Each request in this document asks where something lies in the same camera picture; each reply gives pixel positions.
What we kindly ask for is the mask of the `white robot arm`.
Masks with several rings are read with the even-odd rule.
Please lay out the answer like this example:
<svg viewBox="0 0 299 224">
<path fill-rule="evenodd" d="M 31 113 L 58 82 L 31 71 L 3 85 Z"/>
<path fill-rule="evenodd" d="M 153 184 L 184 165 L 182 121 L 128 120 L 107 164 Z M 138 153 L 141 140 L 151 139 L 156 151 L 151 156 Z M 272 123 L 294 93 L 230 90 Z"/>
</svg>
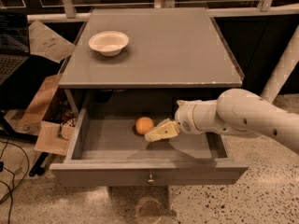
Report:
<svg viewBox="0 0 299 224">
<path fill-rule="evenodd" d="M 230 89 L 216 100 L 179 100 L 175 118 L 160 122 L 145 134 L 145 139 L 155 142 L 176 137 L 180 133 L 217 133 L 245 137 L 262 134 L 298 153 L 299 115 L 273 105 L 298 62 L 299 27 L 261 94 Z"/>
</svg>

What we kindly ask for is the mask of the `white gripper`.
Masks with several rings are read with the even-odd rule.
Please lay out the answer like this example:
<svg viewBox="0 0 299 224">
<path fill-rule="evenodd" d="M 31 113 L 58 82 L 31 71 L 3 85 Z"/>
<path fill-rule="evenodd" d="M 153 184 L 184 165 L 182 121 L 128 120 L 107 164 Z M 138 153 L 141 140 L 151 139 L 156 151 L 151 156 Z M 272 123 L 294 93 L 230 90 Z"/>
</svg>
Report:
<svg viewBox="0 0 299 224">
<path fill-rule="evenodd" d="M 148 142 L 156 142 L 179 135 L 217 131 L 216 101 L 177 100 L 175 121 L 165 119 L 145 134 Z"/>
</svg>

